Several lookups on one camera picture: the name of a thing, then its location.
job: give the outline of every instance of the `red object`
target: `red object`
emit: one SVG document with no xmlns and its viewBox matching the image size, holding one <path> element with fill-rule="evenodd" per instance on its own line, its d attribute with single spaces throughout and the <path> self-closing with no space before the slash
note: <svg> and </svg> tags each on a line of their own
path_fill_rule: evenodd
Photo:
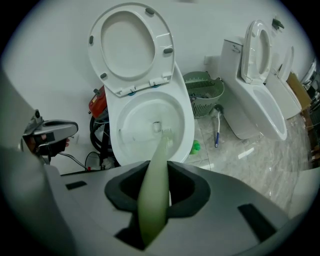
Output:
<svg viewBox="0 0 320 256">
<path fill-rule="evenodd" d="M 103 85 L 99 92 L 94 95 L 92 100 L 89 102 L 89 109 L 94 118 L 97 118 L 107 107 L 107 99 L 106 99 L 106 92 L 105 86 Z"/>
</svg>

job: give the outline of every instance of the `round opening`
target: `round opening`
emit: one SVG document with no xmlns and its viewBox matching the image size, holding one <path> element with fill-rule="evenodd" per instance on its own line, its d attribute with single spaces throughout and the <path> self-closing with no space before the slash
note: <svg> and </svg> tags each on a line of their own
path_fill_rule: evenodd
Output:
<svg viewBox="0 0 320 256">
<path fill-rule="evenodd" d="M 155 57 L 155 44 L 139 17 L 120 11 L 106 19 L 101 28 L 104 60 L 114 74 L 132 78 L 147 72 Z"/>
<path fill-rule="evenodd" d="M 181 105 L 163 92 L 149 92 L 131 100 L 122 110 L 118 121 L 118 143 L 128 163 L 151 160 L 162 137 L 161 130 L 170 129 L 172 143 L 167 149 L 170 159 L 180 147 L 185 122 Z"/>
<path fill-rule="evenodd" d="M 259 74 L 266 72 L 270 49 L 268 46 L 269 37 L 265 30 L 262 30 L 260 36 L 257 40 L 257 53 L 256 53 L 256 68 L 259 71 Z"/>
</svg>

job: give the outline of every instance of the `black rectangle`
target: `black rectangle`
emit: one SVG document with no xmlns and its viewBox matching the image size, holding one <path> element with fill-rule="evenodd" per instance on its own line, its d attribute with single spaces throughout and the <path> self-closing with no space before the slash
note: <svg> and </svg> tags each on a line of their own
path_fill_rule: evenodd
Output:
<svg viewBox="0 0 320 256">
<path fill-rule="evenodd" d="M 47 142 L 54 142 L 55 141 L 55 135 L 53 132 L 46 134 L 46 141 Z"/>
<path fill-rule="evenodd" d="M 87 183 L 85 183 L 84 181 L 81 180 L 81 181 L 66 184 L 65 186 L 68 190 L 74 190 L 76 188 L 80 188 L 85 185 L 87 185 Z"/>
<path fill-rule="evenodd" d="M 270 224 L 270 222 L 257 210 L 257 208 L 249 203 L 238 207 L 238 210 L 245 218 L 246 222 L 251 227 L 260 242 L 267 240 L 277 230 Z"/>
</svg>

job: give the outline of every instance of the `toilet tank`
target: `toilet tank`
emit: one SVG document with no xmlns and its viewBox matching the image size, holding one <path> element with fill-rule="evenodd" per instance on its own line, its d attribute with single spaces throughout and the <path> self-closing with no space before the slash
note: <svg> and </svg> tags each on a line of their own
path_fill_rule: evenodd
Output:
<svg viewBox="0 0 320 256">
<path fill-rule="evenodd" d="M 242 37 L 232 37 L 223 41 L 218 75 L 225 82 L 241 75 L 243 42 Z"/>
</svg>

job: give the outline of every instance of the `blue handle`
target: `blue handle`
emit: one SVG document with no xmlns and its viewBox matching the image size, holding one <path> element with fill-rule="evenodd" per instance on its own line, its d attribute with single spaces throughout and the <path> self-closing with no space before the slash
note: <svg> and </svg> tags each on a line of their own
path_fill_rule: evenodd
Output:
<svg viewBox="0 0 320 256">
<path fill-rule="evenodd" d="M 216 133 L 216 139 L 215 139 L 215 147 L 218 147 L 218 142 L 219 142 L 219 132 Z"/>
</svg>

